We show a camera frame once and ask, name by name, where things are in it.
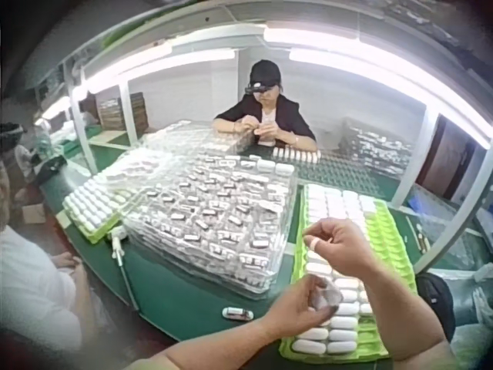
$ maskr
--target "workbench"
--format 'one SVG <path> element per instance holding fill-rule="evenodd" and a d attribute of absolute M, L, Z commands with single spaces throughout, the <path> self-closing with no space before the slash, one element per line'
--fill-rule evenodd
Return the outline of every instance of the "workbench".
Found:
<path fill-rule="evenodd" d="M 124 138 L 120 138 L 118 141 L 120 145 L 125 144 Z M 124 152 L 124 150 L 110 146 L 91 145 L 91 147 L 99 170 L 111 165 Z M 57 216 L 67 238 L 87 266 L 113 294 L 128 304 L 129 297 L 126 293 L 126 287 L 116 262 L 111 258 L 109 245 L 105 241 L 90 244 L 75 225 L 68 222 L 68 219 L 64 217 L 62 207 L 64 197 L 87 180 L 87 177 L 73 168 L 63 167 L 60 173 L 41 185 L 45 203 L 51 212 Z M 391 189 L 394 185 L 392 182 L 388 182 L 387 187 Z M 291 243 L 296 240 L 299 201 L 300 191 L 297 195 L 288 240 Z M 411 262 L 414 263 L 421 254 L 414 242 L 406 215 L 396 210 L 391 212 L 402 237 L 407 239 L 407 253 Z M 204 281 L 174 266 L 163 264 L 163 261 L 154 256 L 151 251 L 143 251 L 130 245 L 128 241 L 123 242 L 122 246 L 126 251 L 126 270 L 136 300 L 139 302 L 141 317 L 177 341 L 207 335 L 238 325 L 221 316 L 221 311 L 225 307 L 241 307 L 253 311 L 257 318 L 262 316 L 275 297 L 289 284 L 293 268 L 292 254 L 285 253 L 277 282 L 268 296 L 263 300 L 252 301 L 232 291 L 222 289 L 218 284 Z M 282 368 L 285 370 L 320 368 L 316 365 L 287 361 L 280 356 L 278 347 L 279 342 L 266 347 L 245 368 Z M 371 363 L 322 367 L 361 370 L 383 369 L 391 368 L 391 361 L 384 359 Z"/>

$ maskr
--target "wall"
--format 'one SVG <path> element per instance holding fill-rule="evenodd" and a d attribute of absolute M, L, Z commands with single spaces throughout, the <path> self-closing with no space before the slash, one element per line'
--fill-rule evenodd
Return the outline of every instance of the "wall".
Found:
<path fill-rule="evenodd" d="M 469 163 L 468 169 L 465 171 L 464 177 L 459 184 L 457 190 L 455 191 L 452 201 L 457 204 L 462 204 L 464 198 L 469 194 L 472 184 L 476 180 L 476 176 L 479 173 L 479 169 L 483 164 L 483 159 L 485 158 L 486 150 L 479 145 L 476 146 L 475 152 L 472 155 L 471 162 Z"/>
<path fill-rule="evenodd" d="M 162 129 L 179 119 L 210 120 L 236 104 L 238 60 L 203 62 L 151 73 L 130 81 L 131 93 L 142 92 L 149 126 Z M 117 87 L 96 101 L 119 97 Z"/>
<path fill-rule="evenodd" d="M 423 104 L 360 76 L 290 61 L 285 51 L 265 48 L 242 51 L 239 94 L 248 82 L 251 66 L 260 59 L 277 63 L 283 77 L 284 94 L 300 104 L 301 113 L 314 131 L 327 130 L 339 135 L 344 117 L 350 117 L 409 143 L 417 139 L 424 115 Z"/>

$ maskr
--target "factory worker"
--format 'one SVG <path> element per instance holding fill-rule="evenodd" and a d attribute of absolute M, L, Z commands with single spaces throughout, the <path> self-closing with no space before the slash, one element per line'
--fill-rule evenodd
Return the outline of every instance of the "factory worker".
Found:
<path fill-rule="evenodd" d="M 252 130 L 259 145 L 317 150 L 315 136 L 300 114 L 300 105 L 281 94 L 276 63 L 270 60 L 255 63 L 245 92 L 239 103 L 215 118 L 216 130 L 221 133 Z"/>
<path fill-rule="evenodd" d="M 437 316 L 375 257 L 352 221 L 321 220 L 304 231 L 304 242 L 340 273 L 363 281 L 394 369 L 456 368 Z M 148 360 L 135 362 L 127 370 L 242 368 L 264 346 L 316 328 L 334 315 L 336 308 L 328 305 L 318 311 L 309 309 L 310 296 L 324 285 L 320 277 L 306 275 L 286 289 L 263 317 L 230 330 L 183 341 Z"/>
<path fill-rule="evenodd" d="M 104 325 L 104 317 L 97 316 L 101 301 L 90 291 L 77 257 L 49 256 L 8 225 L 8 200 L 0 161 L 0 323 L 46 348 L 77 351 L 94 338 L 96 325 Z"/>

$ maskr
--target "plastic container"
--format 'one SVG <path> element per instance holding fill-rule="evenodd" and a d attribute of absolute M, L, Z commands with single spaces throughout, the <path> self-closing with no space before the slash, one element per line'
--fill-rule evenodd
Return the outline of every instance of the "plastic container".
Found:
<path fill-rule="evenodd" d="M 133 244 L 191 274 L 261 298 L 275 282 L 290 226 L 295 174 L 247 158 L 199 155 L 122 211 Z"/>

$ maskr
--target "electronic component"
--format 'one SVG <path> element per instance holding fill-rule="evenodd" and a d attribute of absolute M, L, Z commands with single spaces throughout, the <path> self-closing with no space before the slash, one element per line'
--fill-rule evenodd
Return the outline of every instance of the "electronic component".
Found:
<path fill-rule="evenodd" d="M 243 308 L 226 307 L 223 309 L 223 317 L 234 321 L 252 321 L 253 312 Z"/>

